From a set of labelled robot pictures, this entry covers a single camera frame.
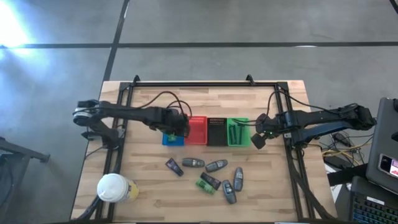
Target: blue bin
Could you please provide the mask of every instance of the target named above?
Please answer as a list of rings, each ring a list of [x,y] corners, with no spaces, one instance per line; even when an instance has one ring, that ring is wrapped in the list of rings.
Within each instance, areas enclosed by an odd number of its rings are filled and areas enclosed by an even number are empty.
[[[162,144],[164,146],[184,146],[184,137],[175,136],[174,141],[169,141],[169,135],[163,133]]]

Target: keyboard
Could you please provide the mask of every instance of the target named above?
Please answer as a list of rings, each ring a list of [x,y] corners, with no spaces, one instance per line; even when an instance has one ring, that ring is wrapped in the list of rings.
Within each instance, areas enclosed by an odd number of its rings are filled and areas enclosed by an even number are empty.
[[[353,221],[372,224],[398,224],[398,209],[387,207],[367,199],[363,195],[355,195],[353,199]]]

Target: metal leg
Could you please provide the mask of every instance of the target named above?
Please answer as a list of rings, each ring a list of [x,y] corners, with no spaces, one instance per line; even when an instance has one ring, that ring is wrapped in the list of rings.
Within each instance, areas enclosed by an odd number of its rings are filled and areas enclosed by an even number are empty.
[[[366,179],[366,169],[368,168],[368,164],[363,164],[360,166],[347,168],[338,172],[332,172],[328,174],[329,185],[339,185],[350,183],[353,180],[353,177],[360,176]]]
[[[27,155],[31,158],[36,158],[36,159],[40,160],[41,162],[47,162],[50,157],[49,154],[47,154],[47,155],[42,154],[42,153],[33,151],[31,149],[27,149],[22,146],[17,146],[13,143],[9,143],[2,137],[0,137],[0,149],[7,151],[7,152],[12,152],[12,153],[21,153],[21,154]]]

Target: wooden table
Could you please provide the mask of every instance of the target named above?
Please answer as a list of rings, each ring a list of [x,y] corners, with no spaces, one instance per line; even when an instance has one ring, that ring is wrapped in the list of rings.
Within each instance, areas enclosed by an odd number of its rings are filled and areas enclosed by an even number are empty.
[[[290,94],[308,103],[304,82],[287,81]],[[99,100],[116,103],[120,82],[104,82]],[[161,91],[168,90],[186,101],[193,115],[207,117],[248,117],[256,119],[266,111],[271,87],[135,87],[132,106],[140,106]],[[162,95],[152,105],[167,106],[174,98]],[[310,108],[292,102],[295,110]],[[277,113],[275,97],[270,116]],[[104,119],[111,126],[113,119]],[[140,193],[137,200],[116,205],[114,222],[273,222],[296,221],[292,188],[282,137],[268,140],[257,150],[250,147],[165,147],[162,133],[140,122],[129,121],[126,132],[121,175],[135,180]],[[101,142],[91,142],[87,153]],[[79,216],[96,195],[96,184],[103,173],[106,151],[92,154],[84,163],[72,218]],[[220,188],[214,195],[202,192],[195,182],[205,169],[183,167],[178,177],[165,162],[173,157],[179,164],[184,157],[197,157],[206,163],[227,159],[229,164],[214,173],[219,180],[233,180],[235,168],[243,168],[244,187],[237,192],[238,202],[229,205]],[[305,149],[305,166],[310,188],[326,210],[336,216],[322,155],[318,147]],[[302,207],[305,200],[300,190]]]

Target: green bin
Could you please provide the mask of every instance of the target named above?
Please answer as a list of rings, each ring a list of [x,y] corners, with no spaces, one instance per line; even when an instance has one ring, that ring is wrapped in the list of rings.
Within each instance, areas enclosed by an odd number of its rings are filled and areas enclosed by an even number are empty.
[[[239,121],[249,121],[249,118],[228,118],[226,120],[226,132],[227,132],[227,138],[228,138],[228,145],[229,146],[238,146],[238,147],[248,147],[250,146],[251,140],[250,140],[250,129],[249,126],[241,126],[235,121],[234,119],[239,120]],[[242,128],[242,137],[241,137],[241,142],[240,140],[240,133]]]

